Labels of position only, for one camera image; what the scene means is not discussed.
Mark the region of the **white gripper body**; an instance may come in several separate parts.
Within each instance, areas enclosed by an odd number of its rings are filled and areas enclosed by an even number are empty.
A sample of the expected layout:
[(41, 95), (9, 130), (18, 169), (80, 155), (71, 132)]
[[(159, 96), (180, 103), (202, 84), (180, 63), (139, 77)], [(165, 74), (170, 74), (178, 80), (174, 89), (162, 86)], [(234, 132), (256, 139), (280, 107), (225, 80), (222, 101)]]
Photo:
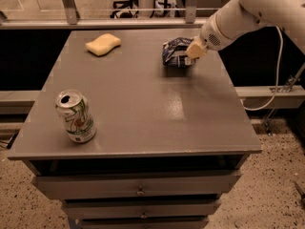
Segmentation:
[(214, 13), (202, 26), (200, 39), (210, 50), (220, 51), (231, 45), (238, 37), (241, 22), (240, 7), (222, 8)]

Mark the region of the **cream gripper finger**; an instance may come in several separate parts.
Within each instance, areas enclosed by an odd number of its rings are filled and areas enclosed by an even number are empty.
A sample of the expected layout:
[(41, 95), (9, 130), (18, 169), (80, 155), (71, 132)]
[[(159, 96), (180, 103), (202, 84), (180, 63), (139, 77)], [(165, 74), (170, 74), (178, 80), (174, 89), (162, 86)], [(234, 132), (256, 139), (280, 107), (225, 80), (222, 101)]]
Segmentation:
[(186, 50), (186, 55), (191, 59), (203, 57), (207, 53), (207, 45), (199, 38), (195, 37)]

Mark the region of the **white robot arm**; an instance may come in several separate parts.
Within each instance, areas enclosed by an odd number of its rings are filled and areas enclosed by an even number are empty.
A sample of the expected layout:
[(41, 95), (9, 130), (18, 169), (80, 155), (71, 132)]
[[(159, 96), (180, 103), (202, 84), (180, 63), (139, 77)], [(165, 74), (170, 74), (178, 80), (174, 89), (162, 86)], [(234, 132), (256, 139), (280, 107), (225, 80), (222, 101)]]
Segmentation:
[(186, 50), (190, 58), (221, 51), (241, 35), (278, 26), (305, 52), (305, 0), (230, 0), (202, 26)]

